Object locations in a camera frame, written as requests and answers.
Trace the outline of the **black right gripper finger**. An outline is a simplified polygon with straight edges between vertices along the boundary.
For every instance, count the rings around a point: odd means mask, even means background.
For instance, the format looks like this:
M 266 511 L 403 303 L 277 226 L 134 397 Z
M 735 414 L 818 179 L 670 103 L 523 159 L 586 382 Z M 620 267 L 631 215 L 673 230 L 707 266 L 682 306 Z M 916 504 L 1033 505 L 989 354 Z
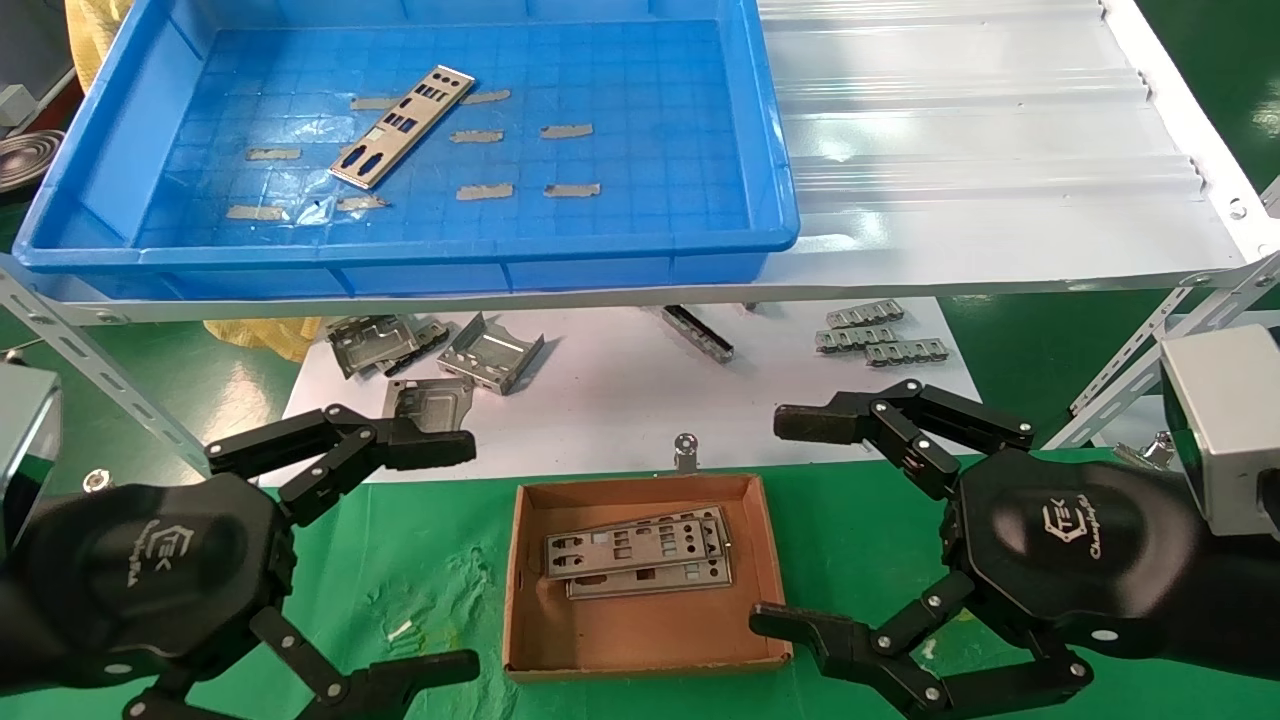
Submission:
M 1029 661 L 937 676 L 913 652 L 956 618 L 980 588 L 963 571 L 951 571 L 918 600 L 873 628 L 851 618 L 756 603 L 749 615 L 753 633 L 806 646 L 820 675 L 867 685 L 906 719 L 979 719 L 1061 705 L 1092 683 L 1091 666 L 1059 638 L 1025 629 L 1016 633 Z
M 774 436 L 820 445 L 870 445 L 934 501 L 956 495 L 961 465 L 938 438 L 979 454 L 1028 451 L 1030 423 L 960 395 L 902 380 L 878 392 L 837 392 L 823 406 L 780 405 Z

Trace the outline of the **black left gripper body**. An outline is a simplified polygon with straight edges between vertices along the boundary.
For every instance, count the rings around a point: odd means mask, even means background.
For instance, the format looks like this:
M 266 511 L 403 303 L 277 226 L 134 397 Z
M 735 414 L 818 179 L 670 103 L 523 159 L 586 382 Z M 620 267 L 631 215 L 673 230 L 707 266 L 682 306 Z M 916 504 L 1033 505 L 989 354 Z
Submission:
M 184 703 L 260 639 L 291 593 L 297 515 L 232 474 L 3 505 L 3 694 L 145 678 Z

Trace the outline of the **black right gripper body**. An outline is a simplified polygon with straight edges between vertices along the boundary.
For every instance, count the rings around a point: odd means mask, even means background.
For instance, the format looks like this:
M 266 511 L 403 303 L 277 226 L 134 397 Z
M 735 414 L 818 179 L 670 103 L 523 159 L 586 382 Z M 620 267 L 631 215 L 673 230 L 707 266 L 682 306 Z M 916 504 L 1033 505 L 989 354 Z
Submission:
M 1277 664 L 1277 542 L 1213 534 L 1172 473 L 1004 450 L 959 477 L 943 530 L 972 612 L 1012 644 Z

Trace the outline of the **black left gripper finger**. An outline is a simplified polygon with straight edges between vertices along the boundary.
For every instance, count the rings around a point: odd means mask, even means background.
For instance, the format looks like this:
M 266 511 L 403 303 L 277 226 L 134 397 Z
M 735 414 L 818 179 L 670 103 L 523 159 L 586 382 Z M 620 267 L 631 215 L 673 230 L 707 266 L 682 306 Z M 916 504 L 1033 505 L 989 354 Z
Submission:
M 452 468 L 477 456 L 467 430 L 425 432 L 408 418 L 372 419 L 330 405 L 210 443 L 211 471 L 252 479 L 297 462 L 307 466 L 283 484 L 287 521 L 307 527 L 380 469 Z
M 419 693 L 472 682 L 480 659 L 472 650 L 456 650 L 399 659 L 340 675 L 329 660 L 289 623 L 279 609 L 256 612 L 247 628 L 312 692 L 298 719 L 403 719 Z M 122 711 L 124 719 L 228 719 L 228 714 L 189 705 L 192 673 L 169 671 L 136 696 Z

